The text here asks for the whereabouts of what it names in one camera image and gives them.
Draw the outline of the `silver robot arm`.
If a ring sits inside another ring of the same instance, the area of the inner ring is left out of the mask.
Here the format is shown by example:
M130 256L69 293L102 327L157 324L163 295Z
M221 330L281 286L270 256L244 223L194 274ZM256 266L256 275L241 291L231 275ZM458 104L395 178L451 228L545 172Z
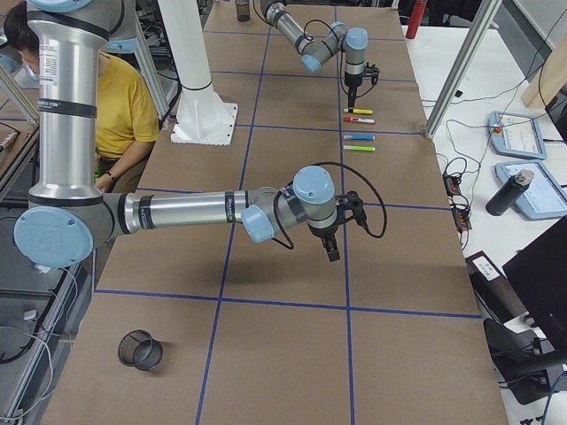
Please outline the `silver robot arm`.
M300 55L301 64L310 73L315 73L338 54L344 74L342 87L347 96L347 110L354 112L356 100L361 97L359 87L366 79L370 86L377 84L379 69L366 60L369 36L362 27L349 27L342 22L325 22L328 34L316 38L307 32L291 15L285 1L254 1L253 9L270 27L274 28L294 47Z
M261 242L300 223L333 233L335 188L319 166L286 187L181 199L136 197L159 137L159 116L144 77L103 49L127 14L126 2L77 1L71 11L22 1L4 21L9 44L40 84L40 178L14 241L47 267L68 267L116 236L189 224L241 222Z

